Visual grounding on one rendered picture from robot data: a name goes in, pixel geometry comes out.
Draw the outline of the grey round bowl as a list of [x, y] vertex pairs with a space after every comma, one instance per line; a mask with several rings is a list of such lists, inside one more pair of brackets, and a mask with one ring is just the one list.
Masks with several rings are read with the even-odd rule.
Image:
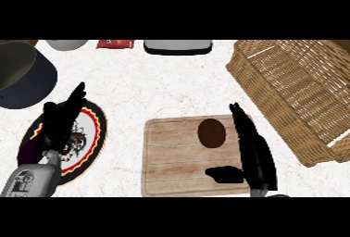
[[45, 42], [57, 51], [71, 51], [84, 46], [87, 40], [47, 40]]

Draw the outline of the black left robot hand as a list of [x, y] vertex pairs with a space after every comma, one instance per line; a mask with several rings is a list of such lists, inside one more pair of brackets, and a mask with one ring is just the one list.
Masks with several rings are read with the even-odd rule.
[[44, 103], [42, 128], [35, 144], [35, 153], [38, 155], [48, 150], [63, 151], [74, 121], [85, 103], [84, 96], [84, 83], [81, 82], [60, 106], [53, 102]]

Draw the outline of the wooden cutting board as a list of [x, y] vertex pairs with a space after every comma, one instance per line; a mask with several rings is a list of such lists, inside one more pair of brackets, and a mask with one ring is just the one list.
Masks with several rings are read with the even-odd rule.
[[[215, 119], [226, 129], [226, 141], [206, 148], [198, 139], [198, 127]], [[153, 118], [144, 124], [140, 193], [143, 196], [209, 196], [248, 193], [248, 184], [220, 184], [206, 168], [240, 168], [237, 134], [232, 115]]]

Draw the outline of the grey black appliance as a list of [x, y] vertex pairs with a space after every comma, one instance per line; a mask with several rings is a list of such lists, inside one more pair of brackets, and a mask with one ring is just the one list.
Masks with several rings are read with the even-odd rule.
[[211, 51], [211, 40], [144, 40], [143, 49], [152, 55], [205, 55]]

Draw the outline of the brown wicker basket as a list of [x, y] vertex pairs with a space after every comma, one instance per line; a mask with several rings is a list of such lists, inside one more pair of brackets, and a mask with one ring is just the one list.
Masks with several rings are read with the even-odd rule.
[[239, 40], [227, 71], [301, 164], [350, 161], [350, 40]]

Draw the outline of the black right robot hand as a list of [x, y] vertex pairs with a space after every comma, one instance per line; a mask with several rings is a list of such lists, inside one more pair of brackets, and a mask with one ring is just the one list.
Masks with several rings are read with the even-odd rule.
[[239, 104], [230, 104], [233, 125], [237, 133], [242, 167], [208, 168], [205, 174], [217, 183], [248, 183], [249, 189], [276, 191], [277, 177], [271, 153], [264, 137]]

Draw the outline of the dark grey pot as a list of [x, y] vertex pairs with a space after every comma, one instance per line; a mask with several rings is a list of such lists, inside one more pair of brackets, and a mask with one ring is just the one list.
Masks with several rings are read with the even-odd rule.
[[57, 70], [35, 47], [25, 42], [0, 44], [0, 107], [34, 106], [50, 94]]

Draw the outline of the brown chocolate cupcake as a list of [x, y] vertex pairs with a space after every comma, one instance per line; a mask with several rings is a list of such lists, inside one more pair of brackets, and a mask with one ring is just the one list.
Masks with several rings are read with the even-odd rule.
[[206, 148], [218, 148], [226, 141], [226, 128], [214, 118], [206, 118], [198, 126], [198, 140]]

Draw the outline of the red packet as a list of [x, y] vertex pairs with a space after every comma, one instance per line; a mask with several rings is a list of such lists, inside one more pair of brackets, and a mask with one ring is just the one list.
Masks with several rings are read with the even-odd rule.
[[106, 48], [106, 49], [133, 48], [134, 41], [133, 40], [99, 40], [97, 47]]

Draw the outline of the black patterned round plate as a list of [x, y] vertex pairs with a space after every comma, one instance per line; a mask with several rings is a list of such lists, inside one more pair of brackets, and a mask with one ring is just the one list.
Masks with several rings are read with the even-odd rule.
[[[42, 117], [34, 120], [28, 127], [28, 131], [22, 138], [22, 142], [17, 148], [20, 151], [26, 143], [37, 137], [42, 129]], [[59, 185], [65, 185], [72, 182], [88, 170], [96, 158], [99, 157], [103, 142], [106, 138], [106, 117], [103, 115], [100, 107], [85, 101], [78, 117], [75, 118], [71, 136], [65, 145], [62, 158], [62, 173]], [[23, 165], [19, 170], [20, 182], [26, 176], [28, 170], [31, 170], [31, 177], [34, 175], [34, 169], [45, 166], [47, 159], [42, 157], [38, 164]]]

